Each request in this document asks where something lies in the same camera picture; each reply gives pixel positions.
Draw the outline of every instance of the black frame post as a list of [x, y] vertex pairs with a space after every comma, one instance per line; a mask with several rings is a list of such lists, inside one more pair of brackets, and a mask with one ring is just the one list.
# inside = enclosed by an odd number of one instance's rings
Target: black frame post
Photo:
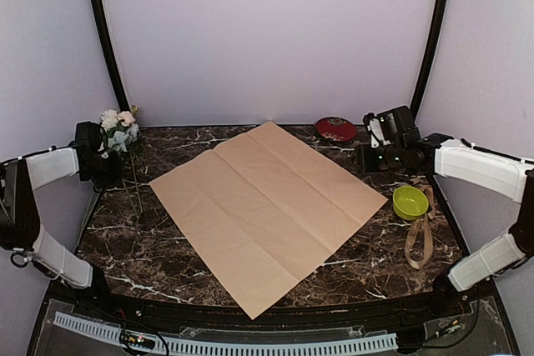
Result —
[[100, 37], [100, 45], [102, 46], [102, 52], [106, 65], [108, 66], [109, 78], [113, 85], [113, 91], [117, 98], [117, 103], [121, 111], [129, 111], [130, 105], [126, 98], [126, 92], [124, 91], [123, 82], [120, 79], [118, 73], [117, 60], [115, 59], [115, 53], [113, 51], [113, 45], [111, 43], [111, 37], [109, 36], [108, 24], [106, 22], [106, 14], [103, 9], [102, 0], [91, 0], [93, 6], [94, 21], [97, 25], [98, 36]]
[[445, 14], [445, 6], [447, 0], [436, 0], [434, 5], [434, 13], [432, 14], [431, 29], [428, 32], [428, 40], [426, 41], [425, 56], [421, 63], [421, 70], [417, 78], [416, 90], [411, 99], [410, 111], [414, 120], [417, 117], [423, 97], [425, 96], [426, 84], [428, 77], [431, 75], [432, 63], [436, 55], [437, 42], [440, 38], [441, 24], [443, 23], [443, 16]]

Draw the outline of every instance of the pink flower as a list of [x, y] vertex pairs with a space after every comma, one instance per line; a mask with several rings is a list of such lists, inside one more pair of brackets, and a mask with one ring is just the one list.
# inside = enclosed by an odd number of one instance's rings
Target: pink flower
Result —
[[120, 123], [123, 125], [123, 127], [129, 127], [133, 123], [135, 123], [135, 117], [132, 115], [131, 112], [121, 112], [117, 116]]

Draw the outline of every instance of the robotic arm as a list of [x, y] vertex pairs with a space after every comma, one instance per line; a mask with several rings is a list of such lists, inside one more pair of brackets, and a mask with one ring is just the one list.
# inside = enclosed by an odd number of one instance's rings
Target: robotic arm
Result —
[[[455, 264], [446, 275], [445, 285], [457, 292], [465, 291], [493, 274], [518, 267], [534, 255], [532, 160], [480, 148], [464, 139], [439, 133], [421, 138], [406, 106], [378, 115], [367, 114], [364, 124], [371, 143], [356, 149], [356, 164], [361, 170], [404, 168], [459, 178], [521, 204], [516, 223]], [[443, 280], [438, 279], [438, 283], [442, 285]]]
[[120, 158], [103, 151], [96, 123], [78, 124], [75, 140], [66, 148], [49, 148], [0, 164], [0, 246], [12, 251], [15, 266], [32, 262], [46, 275], [98, 297], [107, 292], [102, 271], [74, 256], [47, 232], [33, 196], [37, 188], [76, 173], [81, 181], [91, 179], [98, 189], [120, 177]]

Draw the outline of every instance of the marble tabletop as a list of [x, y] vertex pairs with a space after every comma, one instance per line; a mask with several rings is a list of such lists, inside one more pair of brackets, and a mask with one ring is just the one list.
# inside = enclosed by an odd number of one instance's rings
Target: marble tabletop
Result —
[[[135, 190], [134, 171], [128, 163], [124, 167], [124, 185], [109, 189], [98, 202], [77, 255], [104, 271], [114, 293], [175, 303], [237, 307], [169, 217], [149, 182], [252, 127], [143, 128], [134, 155], [140, 199]], [[356, 172], [354, 147], [369, 140], [363, 129], [359, 128], [355, 140], [337, 144], [316, 136], [313, 126], [282, 127], [389, 200], [275, 307], [342, 305], [431, 291], [432, 280], [438, 273], [461, 258], [461, 250], [438, 206], [436, 218], [431, 220], [434, 237], [431, 260], [419, 271], [406, 262], [404, 243], [410, 225], [393, 213], [391, 196], [410, 177], [390, 172]], [[418, 241], [412, 257], [421, 256], [422, 243]]]

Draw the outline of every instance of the green bowl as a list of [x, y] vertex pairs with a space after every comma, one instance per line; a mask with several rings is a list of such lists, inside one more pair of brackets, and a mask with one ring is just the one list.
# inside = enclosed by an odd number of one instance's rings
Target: green bowl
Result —
[[415, 220], [428, 210], [428, 199], [419, 189], [406, 185], [393, 192], [393, 210], [403, 220]]

